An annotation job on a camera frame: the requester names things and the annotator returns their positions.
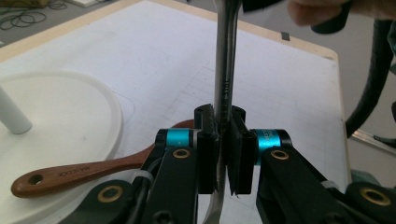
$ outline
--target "gray floor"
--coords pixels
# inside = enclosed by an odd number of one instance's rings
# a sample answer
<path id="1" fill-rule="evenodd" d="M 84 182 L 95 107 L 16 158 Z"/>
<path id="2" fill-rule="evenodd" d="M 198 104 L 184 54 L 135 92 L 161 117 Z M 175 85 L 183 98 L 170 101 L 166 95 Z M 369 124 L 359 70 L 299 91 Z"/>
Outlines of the gray floor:
<path id="1" fill-rule="evenodd" d="M 87 8 L 67 4 L 68 9 L 66 10 L 38 9 L 46 13 L 47 20 L 28 28 L 0 30 L 0 47 L 2 46 L 1 42 L 4 42 L 4 45 L 11 44 L 106 4 L 111 4 L 111 2 L 100 3 Z M 191 4 L 215 11 L 212 0 L 192 0 Z M 249 14 L 240 13 L 239 19 L 271 30 L 288 32 L 292 37 L 316 43 L 337 52 L 340 60 L 346 118 L 351 114 L 361 97 L 368 74 L 373 20 L 351 15 L 348 18 L 346 28 L 342 32 L 336 35 L 316 35 L 309 28 L 301 28 L 293 24 L 286 11 L 286 2 Z M 396 123 L 390 112 L 390 105 L 396 100 L 395 86 L 396 76 L 389 75 L 379 105 L 362 127 L 364 131 L 387 137 L 396 137 Z M 348 140 L 347 143 L 352 168 L 372 173 L 384 186 L 393 187 L 396 185 L 396 172 L 393 172 L 396 170 L 396 157 L 394 155 L 367 147 L 354 140 Z"/>

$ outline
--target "white tabletop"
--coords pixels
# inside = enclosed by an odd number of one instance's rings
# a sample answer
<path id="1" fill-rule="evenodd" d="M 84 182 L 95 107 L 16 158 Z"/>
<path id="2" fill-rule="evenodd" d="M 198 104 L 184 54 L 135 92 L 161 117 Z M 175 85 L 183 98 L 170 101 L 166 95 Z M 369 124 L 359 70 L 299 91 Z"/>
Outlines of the white tabletop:
<path id="1" fill-rule="evenodd" d="M 193 9 L 164 3 L 137 2 L 0 59 L 1 76 L 56 69 L 99 79 L 116 93 L 123 110 L 119 156 L 136 153 L 160 128 L 192 119 L 195 107 L 214 100 L 213 15 L 203 18 Z M 315 53 L 309 43 L 292 47 L 296 42 L 282 41 L 280 34 L 278 40 L 263 38 L 258 34 L 264 29 L 244 27 L 237 36 L 233 104 L 247 111 L 249 129 L 285 129 L 294 146 L 344 190 L 349 175 L 336 56 L 321 48 Z M 227 193 L 222 223 L 261 223 L 255 198 Z M 199 203 L 201 220 L 208 197 Z"/>

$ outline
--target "brown wooden utensil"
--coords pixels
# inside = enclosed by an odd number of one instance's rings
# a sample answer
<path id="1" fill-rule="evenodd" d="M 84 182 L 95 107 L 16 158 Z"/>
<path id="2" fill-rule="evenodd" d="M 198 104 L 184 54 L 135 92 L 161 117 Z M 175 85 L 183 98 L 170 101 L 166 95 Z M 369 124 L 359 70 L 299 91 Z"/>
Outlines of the brown wooden utensil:
<path id="1" fill-rule="evenodd" d="M 177 123 L 172 128 L 193 128 L 193 119 Z M 154 145 L 134 155 L 110 160 L 56 166 L 35 170 L 20 176 L 11 186 L 19 198 L 35 198 L 71 189 L 94 179 L 116 172 L 138 169 L 145 162 Z"/>

